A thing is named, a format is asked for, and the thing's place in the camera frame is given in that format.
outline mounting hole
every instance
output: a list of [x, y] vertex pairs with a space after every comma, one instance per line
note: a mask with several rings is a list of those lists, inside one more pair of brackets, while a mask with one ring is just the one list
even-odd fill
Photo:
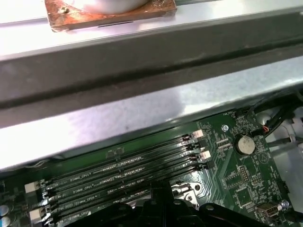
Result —
[[207, 205], [207, 206], [206, 206], [206, 209], [207, 209], [207, 210], [214, 210], [214, 207], [211, 206], [211, 205]]
[[195, 186], [195, 190], [196, 190], [196, 191], [199, 191], [200, 189], [201, 189], [201, 186], [197, 184], [197, 185]]
[[175, 201], [174, 201], [174, 204], [175, 204], [175, 205], [181, 205], [181, 201], [180, 201], [180, 200], [175, 200]]

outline connector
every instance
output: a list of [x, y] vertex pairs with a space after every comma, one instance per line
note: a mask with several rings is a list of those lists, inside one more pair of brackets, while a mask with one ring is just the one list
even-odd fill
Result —
[[279, 214], [279, 209], [276, 204], [272, 202], [265, 202], [256, 206], [256, 210], [266, 217], [273, 217]]

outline integrated circuit chip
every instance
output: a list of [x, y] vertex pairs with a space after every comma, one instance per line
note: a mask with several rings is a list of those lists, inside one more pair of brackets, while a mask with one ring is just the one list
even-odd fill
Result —
[[251, 196], [248, 188], [243, 188], [239, 191], [236, 191], [236, 196], [238, 198], [239, 206], [241, 208], [251, 203]]
[[229, 177], [225, 178], [224, 180], [225, 180], [227, 188], [232, 188], [232, 187], [235, 187], [235, 186], [243, 183], [240, 174], [235, 174], [235, 175], [229, 176]]

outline metal rail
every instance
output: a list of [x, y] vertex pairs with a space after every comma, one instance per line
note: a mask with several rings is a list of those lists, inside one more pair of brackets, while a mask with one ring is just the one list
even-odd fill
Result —
[[3, 0], [0, 2], [0, 61], [43, 52], [109, 42], [113, 38], [155, 33], [157, 29], [204, 22], [263, 17], [282, 12], [301, 12], [301, 0], [220, 0], [178, 6], [173, 18], [153, 18], [128, 24], [93, 27], [53, 33], [45, 17], [43, 0]]

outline capacitor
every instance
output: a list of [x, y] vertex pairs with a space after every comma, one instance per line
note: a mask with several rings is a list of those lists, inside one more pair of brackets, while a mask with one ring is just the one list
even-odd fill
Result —
[[235, 150], [243, 156], [254, 153], [256, 149], [255, 141], [248, 135], [238, 135], [234, 141]]
[[7, 215], [8, 214], [8, 212], [9, 212], [9, 207], [8, 207], [8, 205], [1, 205], [0, 206], [0, 216], [5, 216], [5, 215]]
[[10, 218], [9, 217], [3, 217], [0, 220], [0, 227], [8, 227], [10, 225]]

